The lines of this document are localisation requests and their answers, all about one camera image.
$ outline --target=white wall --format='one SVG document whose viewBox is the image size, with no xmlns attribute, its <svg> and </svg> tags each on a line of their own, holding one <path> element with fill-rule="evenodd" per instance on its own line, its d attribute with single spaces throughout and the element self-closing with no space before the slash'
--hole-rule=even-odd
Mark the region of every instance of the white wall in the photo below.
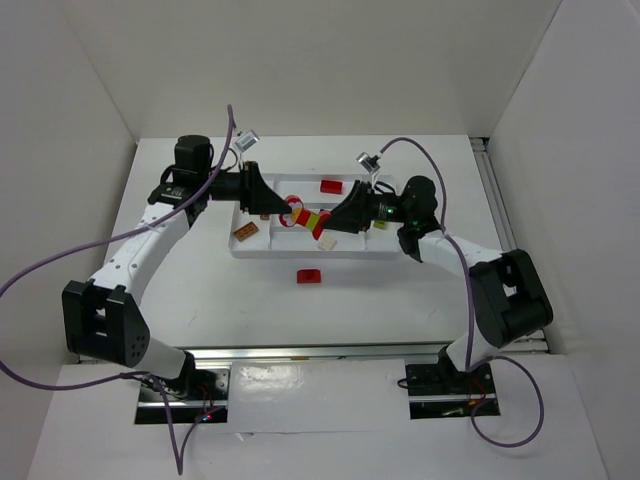
<svg viewBox="0 0 640 480">
<path fill-rule="evenodd" d="M 48 0 L 0 1 L 0 278 L 110 231 L 132 137 L 64 15 Z M 26 278 L 2 298 L 0 358 L 55 382 L 65 358 L 60 293 L 100 252 Z M 50 395 L 0 374 L 0 477 L 25 478 Z"/>
<path fill-rule="evenodd" d="M 639 7 L 564 0 L 489 145 L 614 480 L 640 471 Z"/>
<path fill-rule="evenodd" d="M 559 0 L 63 0 L 135 136 L 488 135 Z"/>
</svg>

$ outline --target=white plastic tray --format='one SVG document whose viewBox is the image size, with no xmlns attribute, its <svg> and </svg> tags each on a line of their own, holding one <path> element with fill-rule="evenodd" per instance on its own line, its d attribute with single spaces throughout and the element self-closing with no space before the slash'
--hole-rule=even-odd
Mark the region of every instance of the white plastic tray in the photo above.
<svg viewBox="0 0 640 480">
<path fill-rule="evenodd" d="M 321 208 L 331 210 L 351 191 L 356 180 L 367 180 L 366 175 L 321 175 L 321 174 L 265 174 L 263 178 L 280 197 L 289 195 L 300 197 L 305 208 L 319 211 Z M 322 180 L 338 180 L 342 182 L 342 194 L 322 193 Z M 381 175 L 380 181 L 396 188 L 394 178 Z M 240 242 L 233 232 L 254 222 L 260 231 Z M 271 215 L 269 220 L 260 220 L 257 215 L 242 213 L 236 202 L 229 233 L 229 250 L 235 258 L 359 258 L 372 260 L 392 260 L 400 255 L 400 245 L 396 230 L 399 224 L 388 223 L 386 230 L 370 228 L 357 235 L 351 233 L 326 230 L 337 240 L 335 248 L 323 251 L 318 248 L 317 241 L 311 232 L 304 227 L 286 228 L 280 224 L 278 215 Z"/>
</svg>

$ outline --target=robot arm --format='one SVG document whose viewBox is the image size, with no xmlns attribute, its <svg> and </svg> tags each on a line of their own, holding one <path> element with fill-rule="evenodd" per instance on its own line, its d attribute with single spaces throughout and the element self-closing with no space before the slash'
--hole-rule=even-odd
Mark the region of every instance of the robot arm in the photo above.
<svg viewBox="0 0 640 480">
<path fill-rule="evenodd" d="M 435 185 L 423 176 L 409 179 L 400 195 L 376 193 L 370 182 L 356 181 L 345 200 L 332 210 L 324 228 L 358 233 L 376 220 L 402 223 L 398 239 L 405 254 L 464 277 L 458 253 L 435 217 L 436 207 Z M 475 309 L 470 365 L 551 323 L 551 305 L 525 251 L 501 252 L 450 236 L 460 246 L 469 267 Z M 445 375 L 466 373 L 468 335 L 440 352 L 439 363 Z"/>
<path fill-rule="evenodd" d="M 190 353 L 151 336 L 138 308 L 151 278 L 204 211 L 210 196 L 239 201 L 251 214 L 290 212 L 264 183 L 258 164 L 245 162 L 240 172 L 221 171 L 207 194 L 155 225 L 205 184 L 211 171 L 211 152 L 207 137 L 178 139 L 175 164 L 162 175 L 137 225 L 138 229 L 147 227 L 146 231 L 126 240 L 88 281 L 69 282 L 62 293 L 67 348 L 71 352 L 152 373 L 177 396 L 188 395 L 192 386 L 206 382 L 203 377 L 213 374 L 196 370 Z"/>
</svg>

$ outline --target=red block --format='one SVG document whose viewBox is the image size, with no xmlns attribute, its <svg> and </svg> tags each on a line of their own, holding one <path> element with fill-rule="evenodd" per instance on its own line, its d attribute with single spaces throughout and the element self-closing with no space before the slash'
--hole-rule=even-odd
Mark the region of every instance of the red block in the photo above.
<svg viewBox="0 0 640 480">
<path fill-rule="evenodd" d="M 312 268 L 309 270 L 298 270 L 298 283 L 321 283 L 322 275 L 320 270 Z"/>
<path fill-rule="evenodd" d="M 320 182 L 320 191 L 323 193 L 342 195 L 342 182 L 337 182 L 335 180 L 323 180 Z"/>
</svg>

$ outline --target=brown block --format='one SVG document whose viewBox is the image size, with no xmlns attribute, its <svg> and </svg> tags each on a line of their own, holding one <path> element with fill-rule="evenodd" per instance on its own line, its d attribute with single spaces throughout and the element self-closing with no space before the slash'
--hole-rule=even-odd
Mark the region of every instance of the brown block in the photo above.
<svg viewBox="0 0 640 480">
<path fill-rule="evenodd" d="M 244 227 L 240 227 L 238 230 L 233 232 L 233 236 L 238 239 L 239 242 L 245 241 L 254 233 L 258 233 L 258 227 L 255 223 L 249 222 Z"/>
</svg>

